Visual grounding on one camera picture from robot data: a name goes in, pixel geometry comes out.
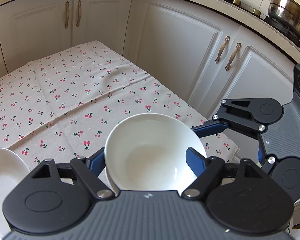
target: white plate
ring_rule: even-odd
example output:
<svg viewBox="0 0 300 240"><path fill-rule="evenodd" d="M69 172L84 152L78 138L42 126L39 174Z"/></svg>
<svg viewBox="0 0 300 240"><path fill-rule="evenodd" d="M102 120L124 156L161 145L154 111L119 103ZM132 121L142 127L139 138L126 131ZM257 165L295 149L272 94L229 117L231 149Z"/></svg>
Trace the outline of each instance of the white plate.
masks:
<svg viewBox="0 0 300 240"><path fill-rule="evenodd" d="M107 175L123 190L178 190L181 194L196 179L186 163L189 147L206 157L198 136L179 120L164 114L131 116L107 138Z"/></svg>
<svg viewBox="0 0 300 240"><path fill-rule="evenodd" d="M0 239L10 232L2 214L3 200L29 172L29 168L18 155L0 148Z"/></svg>

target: metal screw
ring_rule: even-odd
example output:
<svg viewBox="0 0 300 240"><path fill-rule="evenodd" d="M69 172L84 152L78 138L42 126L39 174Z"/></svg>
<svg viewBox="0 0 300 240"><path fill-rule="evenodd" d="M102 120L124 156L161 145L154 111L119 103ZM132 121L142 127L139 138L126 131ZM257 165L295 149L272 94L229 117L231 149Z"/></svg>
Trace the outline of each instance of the metal screw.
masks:
<svg viewBox="0 0 300 240"><path fill-rule="evenodd" d="M101 198L108 198L112 196L112 191L109 189L101 189L97 192L97 196Z"/></svg>
<svg viewBox="0 0 300 240"><path fill-rule="evenodd" d="M197 197L200 195L200 191L195 188L189 188L185 191L187 197Z"/></svg>
<svg viewBox="0 0 300 240"><path fill-rule="evenodd" d="M273 156L269 157L268 162L269 162L270 164L275 163L275 157L273 157Z"/></svg>
<svg viewBox="0 0 300 240"><path fill-rule="evenodd" d="M262 124L259 126L259 131L264 131L266 129L266 127Z"/></svg>

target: ribbed gray surface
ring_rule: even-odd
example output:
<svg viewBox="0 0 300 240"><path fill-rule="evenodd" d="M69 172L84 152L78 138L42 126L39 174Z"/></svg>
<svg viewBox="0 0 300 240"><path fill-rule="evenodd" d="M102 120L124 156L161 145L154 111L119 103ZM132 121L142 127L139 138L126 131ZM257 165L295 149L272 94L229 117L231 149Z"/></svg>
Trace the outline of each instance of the ribbed gray surface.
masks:
<svg viewBox="0 0 300 240"><path fill-rule="evenodd" d="M200 202L187 201L177 191L122 191L114 200L98 202L81 224L66 232L52 236L12 232L5 240L293 240L284 232L250 237L225 230Z"/></svg>
<svg viewBox="0 0 300 240"><path fill-rule="evenodd" d="M267 154L280 159L288 156L300 158L300 98L295 92L292 102L283 106L279 122L269 125L261 137Z"/></svg>

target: bowl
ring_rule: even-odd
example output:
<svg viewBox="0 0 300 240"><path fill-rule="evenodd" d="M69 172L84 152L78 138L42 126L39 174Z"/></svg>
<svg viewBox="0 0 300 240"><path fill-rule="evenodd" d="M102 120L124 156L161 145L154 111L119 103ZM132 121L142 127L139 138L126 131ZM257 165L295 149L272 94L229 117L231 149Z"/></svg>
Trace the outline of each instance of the bowl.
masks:
<svg viewBox="0 0 300 240"><path fill-rule="evenodd" d="M18 155L0 148L0 239L10 232L2 213L3 200L29 172L29 168Z"/></svg>
<svg viewBox="0 0 300 240"><path fill-rule="evenodd" d="M206 157L198 136L164 114L137 114L110 132L105 146L107 176L121 190L177 190L196 179L186 163L192 147Z"/></svg>

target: gold cabinet handle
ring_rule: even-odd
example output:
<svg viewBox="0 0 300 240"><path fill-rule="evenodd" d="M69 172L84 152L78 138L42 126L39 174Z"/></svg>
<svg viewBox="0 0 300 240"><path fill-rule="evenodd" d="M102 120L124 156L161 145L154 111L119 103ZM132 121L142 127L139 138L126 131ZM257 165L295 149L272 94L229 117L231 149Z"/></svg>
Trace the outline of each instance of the gold cabinet handle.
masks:
<svg viewBox="0 0 300 240"><path fill-rule="evenodd" d="M65 23L65 29L68 28L68 21L69 21L69 2L66 2L66 23Z"/></svg>
<svg viewBox="0 0 300 240"><path fill-rule="evenodd" d="M219 63L221 54L222 54L223 50L225 49L225 46L226 46L226 44L228 43L229 40L230 40L230 36L228 35L228 36L226 36L225 42L222 44L222 46L219 49L218 57L215 60L217 64Z"/></svg>
<svg viewBox="0 0 300 240"><path fill-rule="evenodd" d="M77 20L77 27L80 25L81 19L81 0L78 1L78 20Z"/></svg>
<svg viewBox="0 0 300 240"><path fill-rule="evenodd" d="M231 55L231 57L230 57L230 59L229 59L228 64L226 65L226 71L229 71L229 70L230 70L230 65L231 65L232 61L234 60L235 55L237 55L237 52L238 52L238 50L239 50L240 48L241 48L241 43L238 42L238 43L237 43L237 46L235 47L234 52L232 53L232 55Z"/></svg>

